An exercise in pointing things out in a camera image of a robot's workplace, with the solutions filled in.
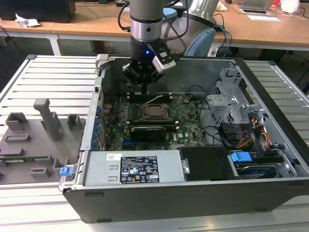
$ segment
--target red object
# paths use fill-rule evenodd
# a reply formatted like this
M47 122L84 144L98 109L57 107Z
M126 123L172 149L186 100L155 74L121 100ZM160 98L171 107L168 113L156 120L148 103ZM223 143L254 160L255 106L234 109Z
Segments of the red object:
M275 0L275 2L274 2L274 6L278 6L279 5L279 3L280 3L280 0Z

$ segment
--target table leg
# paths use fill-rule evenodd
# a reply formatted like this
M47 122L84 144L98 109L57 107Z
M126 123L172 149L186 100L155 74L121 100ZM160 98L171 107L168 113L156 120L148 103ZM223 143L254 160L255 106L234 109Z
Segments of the table leg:
M58 35L50 34L47 36L53 49L54 56L61 56L61 46Z
M4 36L0 36L0 47L7 47L7 43Z

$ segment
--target floor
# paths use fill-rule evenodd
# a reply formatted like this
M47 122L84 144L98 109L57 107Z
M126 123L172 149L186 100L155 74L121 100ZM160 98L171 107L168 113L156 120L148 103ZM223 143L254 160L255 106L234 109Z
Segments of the floor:
M3 89L10 78L14 75L20 64L23 62L24 56L16 47L23 51L25 55L52 55L52 48L47 39L36 38L13 38L8 41L8 46L4 49L0 47L0 89ZM90 41L79 40L61 40L63 55L66 56L96 56L95 52L91 51ZM112 46L112 54L129 55L130 46L128 42L110 42ZM237 57L245 60L257 60L256 54L258 49L240 48ZM287 52L280 62L279 67L290 77L295 83L299 80L302 74L309 68L309 52L292 51ZM309 73L305 75L300 82L299 87L302 89L306 82L309 81Z

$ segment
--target cpu socket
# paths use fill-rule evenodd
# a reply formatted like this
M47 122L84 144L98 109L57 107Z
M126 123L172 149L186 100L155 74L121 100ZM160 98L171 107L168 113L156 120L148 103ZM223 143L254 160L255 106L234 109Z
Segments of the cpu socket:
M147 122L172 121L166 104L146 104L142 106L142 120Z

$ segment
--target motherboard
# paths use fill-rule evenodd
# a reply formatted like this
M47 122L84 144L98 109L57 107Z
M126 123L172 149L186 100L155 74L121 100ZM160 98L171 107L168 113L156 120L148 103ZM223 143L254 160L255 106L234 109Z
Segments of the motherboard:
M198 122L200 100L184 94L162 96L150 103L142 96L110 97L105 107L107 149L176 150L206 146Z

